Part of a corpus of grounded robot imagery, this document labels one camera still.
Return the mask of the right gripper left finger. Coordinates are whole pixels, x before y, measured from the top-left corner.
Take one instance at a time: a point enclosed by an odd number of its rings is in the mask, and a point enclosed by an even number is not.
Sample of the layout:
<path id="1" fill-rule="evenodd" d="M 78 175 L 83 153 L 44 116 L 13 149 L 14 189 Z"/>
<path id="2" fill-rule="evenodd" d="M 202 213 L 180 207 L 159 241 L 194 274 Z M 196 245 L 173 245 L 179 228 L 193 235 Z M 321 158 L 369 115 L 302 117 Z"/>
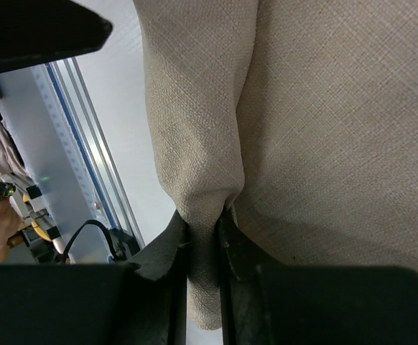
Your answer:
<path id="1" fill-rule="evenodd" d="M 0 344 L 184 344 L 187 224 L 123 263 L 0 265 Z"/>

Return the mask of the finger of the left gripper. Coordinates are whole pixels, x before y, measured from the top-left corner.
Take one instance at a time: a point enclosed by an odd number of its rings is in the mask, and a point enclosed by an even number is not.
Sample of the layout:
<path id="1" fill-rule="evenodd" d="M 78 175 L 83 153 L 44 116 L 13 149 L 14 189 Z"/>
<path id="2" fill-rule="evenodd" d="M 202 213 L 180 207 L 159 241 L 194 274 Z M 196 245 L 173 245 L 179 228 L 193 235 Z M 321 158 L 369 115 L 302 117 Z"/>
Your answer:
<path id="1" fill-rule="evenodd" d="M 0 73 L 96 52 L 112 31 L 73 1 L 0 1 Z"/>

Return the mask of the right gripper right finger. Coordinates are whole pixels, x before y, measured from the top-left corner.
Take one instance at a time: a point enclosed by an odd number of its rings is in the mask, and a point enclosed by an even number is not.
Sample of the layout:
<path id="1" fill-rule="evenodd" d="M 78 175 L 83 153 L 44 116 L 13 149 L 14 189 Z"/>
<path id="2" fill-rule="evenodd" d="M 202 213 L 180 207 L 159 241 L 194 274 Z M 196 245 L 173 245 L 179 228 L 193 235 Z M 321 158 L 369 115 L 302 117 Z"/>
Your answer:
<path id="1" fill-rule="evenodd" d="M 285 265 L 216 224 L 225 344 L 418 344 L 418 273 L 404 267 Z"/>

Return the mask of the beige cloth napkin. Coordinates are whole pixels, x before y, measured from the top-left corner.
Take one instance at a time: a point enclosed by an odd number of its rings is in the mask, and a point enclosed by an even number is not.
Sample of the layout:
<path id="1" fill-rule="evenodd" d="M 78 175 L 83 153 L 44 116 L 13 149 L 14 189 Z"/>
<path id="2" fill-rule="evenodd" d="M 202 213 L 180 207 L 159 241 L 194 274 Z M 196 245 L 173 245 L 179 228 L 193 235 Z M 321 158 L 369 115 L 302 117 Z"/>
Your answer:
<path id="1" fill-rule="evenodd" d="M 188 312 L 221 326 L 215 223 L 296 265 L 418 272 L 418 1 L 136 1 Z"/>

